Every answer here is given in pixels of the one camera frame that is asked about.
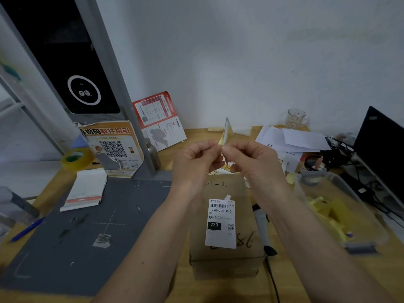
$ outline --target glass mug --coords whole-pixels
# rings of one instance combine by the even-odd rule
[[[309,124],[309,117],[306,113],[298,108],[292,108],[288,110],[288,115],[286,116],[285,125],[287,128],[297,129],[302,126]]]

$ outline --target barcode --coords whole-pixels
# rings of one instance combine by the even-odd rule
[[[229,208],[229,206],[226,204],[217,204],[217,203],[211,203],[210,207],[221,207],[221,208],[225,207],[227,209]]]
[[[128,157],[120,141],[100,141],[99,143],[109,157]]]

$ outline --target white ring light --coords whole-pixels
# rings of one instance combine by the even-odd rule
[[[84,81],[89,82],[91,85],[93,85],[94,88],[95,88],[95,90],[97,91],[97,95],[98,95],[97,101],[95,101],[94,103],[88,103],[88,102],[85,102],[85,101],[81,100],[78,96],[76,96],[76,95],[74,94],[74,92],[73,92],[73,90],[72,90],[72,86],[71,86],[72,81],[73,81],[74,79],[82,79],[82,80],[84,80]],[[94,84],[92,81],[90,81],[88,78],[86,78],[86,77],[84,77],[84,76],[71,76],[71,77],[69,77],[69,79],[68,79],[68,87],[69,87],[70,93],[71,93],[78,101],[80,101],[81,103],[83,103],[83,104],[85,104],[85,105],[97,105],[97,104],[101,101],[101,94],[100,94],[100,91],[98,90],[97,86],[95,86],[95,84]]]

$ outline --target monitor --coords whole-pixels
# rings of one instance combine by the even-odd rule
[[[403,136],[403,127],[370,106],[354,144],[363,165],[402,207],[404,159],[399,140]]]

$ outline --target black mat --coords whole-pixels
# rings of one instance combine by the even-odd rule
[[[170,181],[109,178],[100,205],[59,212],[67,192],[7,267],[0,287],[94,296],[132,248],[170,186]],[[110,235],[109,247],[93,246],[99,234]],[[103,239],[99,242],[105,246]]]

